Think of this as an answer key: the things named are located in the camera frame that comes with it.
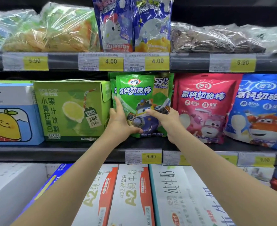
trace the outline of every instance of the hello kitty package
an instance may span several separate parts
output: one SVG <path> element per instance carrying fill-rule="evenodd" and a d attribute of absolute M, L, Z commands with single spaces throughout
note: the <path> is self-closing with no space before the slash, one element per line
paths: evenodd
<path fill-rule="evenodd" d="M 133 0 L 135 52 L 170 52 L 174 0 Z"/>
<path fill-rule="evenodd" d="M 133 52 L 131 0 L 92 0 L 104 52 Z"/>
<path fill-rule="evenodd" d="M 173 108 L 183 126 L 204 143 L 223 143 L 241 79 L 242 74 L 178 74 Z"/>

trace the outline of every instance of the left hand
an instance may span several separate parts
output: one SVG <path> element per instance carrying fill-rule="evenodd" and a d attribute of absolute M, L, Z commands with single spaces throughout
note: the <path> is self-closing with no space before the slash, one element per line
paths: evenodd
<path fill-rule="evenodd" d="M 125 141 L 130 134 L 143 133 L 143 130 L 128 125 L 120 100 L 116 96 L 114 99 L 116 101 L 117 107 L 116 109 L 110 109 L 109 122 L 102 136 L 106 138 L 112 138 L 114 141 L 117 141 L 118 144 L 120 144 L 121 142 Z"/>

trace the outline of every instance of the lemon illustration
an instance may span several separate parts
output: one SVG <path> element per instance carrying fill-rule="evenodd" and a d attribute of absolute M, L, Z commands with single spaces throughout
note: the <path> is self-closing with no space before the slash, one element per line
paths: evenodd
<path fill-rule="evenodd" d="M 84 109 L 76 102 L 65 102 L 62 111 L 68 118 L 78 123 L 81 123 L 84 118 Z"/>

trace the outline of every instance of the forearm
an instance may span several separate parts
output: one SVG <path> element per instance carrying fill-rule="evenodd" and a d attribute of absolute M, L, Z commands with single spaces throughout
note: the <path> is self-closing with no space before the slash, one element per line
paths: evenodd
<path fill-rule="evenodd" d="M 100 137 L 12 226 L 71 226 L 109 153 L 118 145 Z"/>
<path fill-rule="evenodd" d="M 223 159 L 185 129 L 178 129 L 173 138 L 237 226 L 277 225 L 276 191 Z"/>

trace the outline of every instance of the cartoon police hat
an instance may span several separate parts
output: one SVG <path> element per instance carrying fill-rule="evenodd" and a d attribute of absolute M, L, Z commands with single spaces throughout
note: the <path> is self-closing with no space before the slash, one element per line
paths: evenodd
<path fill-rule="evenodd" d="M 141 99 L 141 102 L 138 103 L 138 106 L 136 107 L 136 109 L 141 109 L 141 108 L 147 108 L 152 106 L 151 100 L 146 100 L 146 99 Z"/>

